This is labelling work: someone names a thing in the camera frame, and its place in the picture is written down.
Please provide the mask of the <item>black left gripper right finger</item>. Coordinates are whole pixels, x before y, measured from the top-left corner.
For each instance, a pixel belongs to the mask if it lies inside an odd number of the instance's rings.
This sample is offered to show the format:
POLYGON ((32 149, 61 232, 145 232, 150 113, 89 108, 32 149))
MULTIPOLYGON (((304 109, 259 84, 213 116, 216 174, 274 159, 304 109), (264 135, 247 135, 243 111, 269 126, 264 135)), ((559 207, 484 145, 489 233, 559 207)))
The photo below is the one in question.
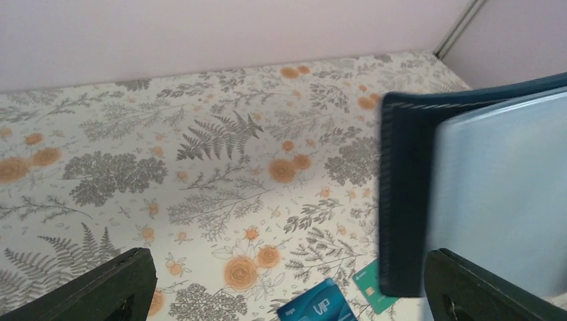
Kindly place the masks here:
POLYGON ((436 321, 566 319, 565 310, 445 248, 427 254, 424 289, 436 321))

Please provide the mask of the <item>dark blue credit card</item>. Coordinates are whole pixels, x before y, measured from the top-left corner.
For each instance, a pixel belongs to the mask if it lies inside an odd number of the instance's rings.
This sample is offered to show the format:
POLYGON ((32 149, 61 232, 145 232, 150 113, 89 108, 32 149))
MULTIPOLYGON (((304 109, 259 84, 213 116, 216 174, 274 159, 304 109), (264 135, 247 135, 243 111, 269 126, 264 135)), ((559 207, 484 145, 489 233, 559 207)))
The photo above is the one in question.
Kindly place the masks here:
POLYGON ((332 278, 284 304, 277 310, 281 321, 357 321, 346 298, 332 278))

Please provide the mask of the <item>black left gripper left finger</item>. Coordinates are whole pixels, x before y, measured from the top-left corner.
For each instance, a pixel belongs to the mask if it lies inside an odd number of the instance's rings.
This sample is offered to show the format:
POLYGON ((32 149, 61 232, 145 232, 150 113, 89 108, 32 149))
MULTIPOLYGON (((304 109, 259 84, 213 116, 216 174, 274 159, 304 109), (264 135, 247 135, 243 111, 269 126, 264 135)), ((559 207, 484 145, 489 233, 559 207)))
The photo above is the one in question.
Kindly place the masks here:
POLYGON ((143 321, 156 283, 150 250, 135 247, 1 319, 143 321))

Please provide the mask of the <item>blue leather card holder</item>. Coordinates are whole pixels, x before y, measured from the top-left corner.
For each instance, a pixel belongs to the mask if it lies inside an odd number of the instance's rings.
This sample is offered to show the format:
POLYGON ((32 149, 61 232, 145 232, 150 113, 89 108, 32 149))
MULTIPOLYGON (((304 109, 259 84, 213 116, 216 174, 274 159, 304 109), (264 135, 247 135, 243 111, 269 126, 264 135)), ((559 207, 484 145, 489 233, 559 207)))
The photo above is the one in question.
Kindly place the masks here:
POLYGON ((566 74, 381 102, 378 284, 420 297, 447 248, 538 296, 566 291, 566 74))

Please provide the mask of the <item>green credit card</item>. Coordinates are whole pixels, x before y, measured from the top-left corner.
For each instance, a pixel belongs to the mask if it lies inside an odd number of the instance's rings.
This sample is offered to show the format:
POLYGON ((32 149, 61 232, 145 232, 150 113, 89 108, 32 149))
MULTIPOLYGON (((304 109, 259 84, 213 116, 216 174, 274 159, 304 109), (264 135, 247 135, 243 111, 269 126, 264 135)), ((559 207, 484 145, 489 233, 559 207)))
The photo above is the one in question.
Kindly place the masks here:
POLYGON ((375 259, 356 272, 352 279, 376 314, 382 314, 399 300, 396 297, 385 296, 381 292, 379 287, 378 259, 375 259))

